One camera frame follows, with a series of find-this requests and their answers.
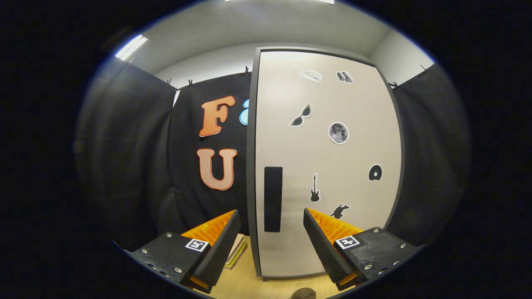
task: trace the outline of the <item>black fabric backdrop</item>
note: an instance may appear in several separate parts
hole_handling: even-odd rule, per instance
[[[112,59],[94,79],[74,143],[81,186],[93,215],[121,247],[135,250],[165,231],[182,233],[238,209],[249,234],[246,132],[239,121],[251,74],[233,74],[175,90]],[[393,90],[403,123],[403,185],[388,230],[419,245],[440,231],[467,187],[471,136],[460,96],[440,66]],[[219,134],[200,137],[202,104],[233,96]],[[212,174],[223,177],[218,151],[232,148],[234,183],[205,185],[196,151],[210,148]]]
[[[187,228],[198,226],[214,217],[238,209],[242,228],[240,233],[249,235],[246,195],[246,141],[247,126],[239,121],[249,99],[251,73],[232,74],[183,87],[172,111],[168,153],[172,181],[178,190],[177,204]],[[220,122],[220,133],[200,137],[203,127],[202,104],[226,96],[233,96],[235,104],[227,107],[225,122]],[[200,163],[196,151],[210,148],[214,151],[212,174],[223,177],[223,148],[237,151],[233,160],[234,182],[227,190],[215,190],[205,185],[200,176]]]
[[[94,77],[80,111],[74,152],[87,206],[128,250],[154,239],[160,219],[175,213],[165,152],[175,94],[113,58]],[[182,229],[178,220],[174,228]]]
[[[453,216],[468,183],[471,133],[456,88],[437,64],[393,90],[403,123],[403,184],[387,230],[414,245]]]

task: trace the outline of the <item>ceiling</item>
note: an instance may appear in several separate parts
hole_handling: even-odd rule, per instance
[[[263,42],[316,44],[370,56],[389,30],[338,1],[208,0],[141,32],[148,41],[132,56],[135,66],[152,74],[216,49]]]

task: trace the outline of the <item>ceiling light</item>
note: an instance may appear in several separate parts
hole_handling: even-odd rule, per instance
[[[127,43],[127,45],[124,46],[118,53],[115,55],[117,58],[120,58],[121,60],[126,60],[136,49],[138,49],[143,43],[145,43],[148,39],[143,37],[142,35],[138,35],[135,37],[132,41]]]
[[[330,5],[334,5],[334,0],[318,0],[319,2],[328,3]]]

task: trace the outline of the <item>door handle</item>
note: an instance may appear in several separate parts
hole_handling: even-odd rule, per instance
[[[281,231],[282,167],[264,167],[264,231]]]

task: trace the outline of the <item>stack of books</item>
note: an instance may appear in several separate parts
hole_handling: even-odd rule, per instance
[[[233,247],[231,248],[231,252],[229,253],[229,256],[227,257],[226,264],[223,266],[227,269],[232,269],[236,261],[239,257],[242,256],[242,253],[246,250],[247,244],[244,240],[243,234],[238,234],[235,239],[235,243],[233,244]]]

